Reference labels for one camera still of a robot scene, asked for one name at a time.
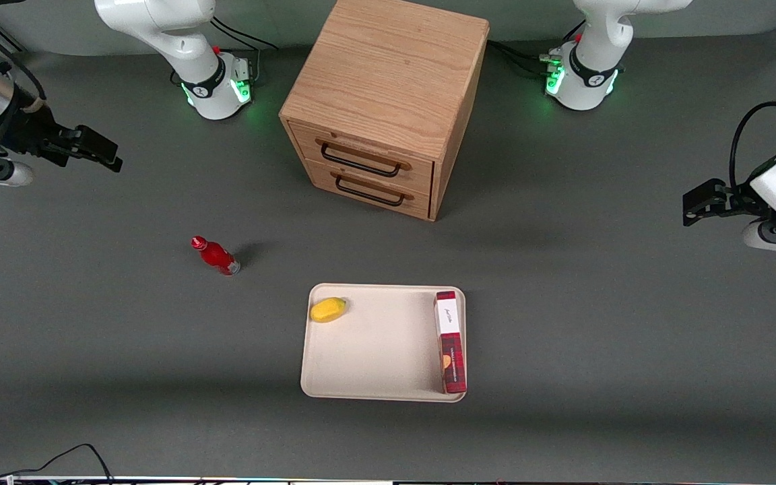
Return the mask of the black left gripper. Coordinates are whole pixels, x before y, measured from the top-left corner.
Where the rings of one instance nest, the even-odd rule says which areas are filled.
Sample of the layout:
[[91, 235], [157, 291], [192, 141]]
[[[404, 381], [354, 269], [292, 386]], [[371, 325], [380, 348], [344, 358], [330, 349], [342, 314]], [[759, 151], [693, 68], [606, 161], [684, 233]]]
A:
[[768, 218], [770, 207], [748, 182], [728, 187], [723, 179], [708, 179], [682, 196], [682, 225], [708, 217]]

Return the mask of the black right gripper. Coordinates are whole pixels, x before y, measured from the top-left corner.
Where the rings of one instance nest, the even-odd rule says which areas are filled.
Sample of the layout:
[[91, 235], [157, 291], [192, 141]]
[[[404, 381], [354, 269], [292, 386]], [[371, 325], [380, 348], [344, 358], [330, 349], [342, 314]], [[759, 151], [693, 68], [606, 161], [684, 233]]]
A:
[[89, 126], [73, 129], [55, 122], [49, 108], [32, 113], [16, 108], [0, 115], [0, 158], [28, 154], [61, 168], [70, 159], [89, 160], [118, 174], [123, 160], [117, 150], [117, 144]]

